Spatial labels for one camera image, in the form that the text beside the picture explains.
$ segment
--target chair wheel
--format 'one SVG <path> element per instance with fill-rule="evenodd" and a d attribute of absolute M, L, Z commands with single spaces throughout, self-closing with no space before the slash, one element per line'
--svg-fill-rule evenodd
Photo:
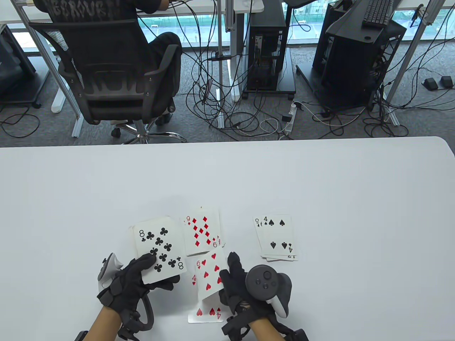
<path fill-rule="evenodd" d="M 116 139 L 119 139 L 121 135 L 120 128 L 114 128 L 111 131 L 111 136 L 115 137 Z"/>
<path fill-rule="evenodd" d="M 161 126 L 171 121 L 172 114 L 164 114 L 155 120 L 155 125 Z"/>

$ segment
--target monitor stand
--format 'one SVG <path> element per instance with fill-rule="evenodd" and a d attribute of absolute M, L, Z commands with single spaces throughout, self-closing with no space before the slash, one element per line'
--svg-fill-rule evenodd
<path fill-rule="evenodd" d="M 0 95 L 0 105 L 31 105 L 36 109 L 41 107 L 38 95 L 49 75 L 49 68 L 42 57 L 29 57 L 29 60 L 36 70 L 35 76 L 21 79 Z"/>

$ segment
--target chair base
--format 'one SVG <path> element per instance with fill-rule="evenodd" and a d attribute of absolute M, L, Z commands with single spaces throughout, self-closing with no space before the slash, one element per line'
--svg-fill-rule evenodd
<path fill-rule="evenodd" d="M 163 138 L 163 137 L 177 139 L 181 143 L 188 142 L 182 135 L 177 134 L 177 133 L 171 133 L 171 132 L 150 133 L 150 129 L 152 128 L 155 121 L 153 121 L 149 124 L 146 124 L 146 125 L 144 125 L 142 123 L 142 121 L 133 121 L 133 122 L 134 122 L 136 128 L 134 128 L 133 126 L 131 126 L 127 123 L 115 124 L 116 128 L 127 131 L 128 133 L 133 134 L 135 136 L 132 139 L 128 140 L 127 142 L 123 143 L 124 145 L 132 145 L 135 143 L 147 144 L 150 142 L 151 139 Z"/>

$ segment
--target person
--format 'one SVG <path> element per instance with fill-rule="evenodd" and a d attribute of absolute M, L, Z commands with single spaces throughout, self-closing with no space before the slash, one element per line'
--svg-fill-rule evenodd
<path fill-rule="evenodd" d="M 48 13 L 53 22 L 66 23 L 136 19 L 136 8 L 153 14 L 157 10 L 167 10 L 172 0 L 33 0 L 33 2 L 41 12 Z M 158 69 L 169 45 L 178 45 L 169 72 L 165 75 L 166 78 L 173 79 L 176 72 L 173 66 L 182 56 L 180 38 L 175 33 L 165 32 L 148 44 L 155 69 Z M 157 125 L 167 123 L 171 115 L 165 116 L 155 123 Z"/>
<path fill-rule="evenodd" d="M 171 277 L 153 284 L 143 283 L 141 271 L 152 267 L 156 260 L 156 256 L 146 254 L 137 260 L 132 260 L 128 266 L 116 273 L 112 283 L 115 281 L 120 283 L 121 290 L 117 290 L 116 295 L 112 295 L 113 299 L 108 300 L 109 304 L 107 305 L 105 304 L 106 300 L 100 299 L 105 305 L 85 336 L 84 341 L 114 341 L 121 326 L 120 313 L 124 309 L 136 310 L 139 300 L 149 290 L 161 288 L 171 291 L 174 288 L 174 284 L 179 282 L 180 276 Z M 221 302 L 228 305 L 228 296 L 236 295 L 241 297 L 241 301 L 236 305 L 235 311 L 241 313 L 251 310 L 253 321 L 249 322 L 249 326 L 257 340 L 284 341 L 284 338 L 267 318 L 270 313 L 274 314 L 273 308 L 265 302 L 254 299 L 248 293 L 245 286 L 246 272 L 242 268 L 240 258 L 235 252 L 229 254 L 227 265 L 229 270 L 220 272 L 224 285 L 224 289 L 219 292 Z M 106 292 L 112 292 L 112 286 L 116 285 L 111 284 L 98 295 L 98 298 L 103 297 Z"/>

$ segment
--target power strip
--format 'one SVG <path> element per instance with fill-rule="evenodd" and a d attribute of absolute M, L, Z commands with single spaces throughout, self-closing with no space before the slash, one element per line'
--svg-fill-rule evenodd
<path fill-rule="evenodd" d="M 294 119 L 295 119 L 296 114 L 297 114 L 297 107 L 294 104 L 294 102 L 292 102 L 291 108 L 289 109 L 289 113 L 286 115 L 286 119 L 283 120 L 284 116 L 282 116 L 282 120 L 287 122 L 286 126 L 284 128 L 284 131 L 287 132 L 287 135 L 291 134 L 291 132 L 292 132 L 292 126 L 294 125 Z"/>

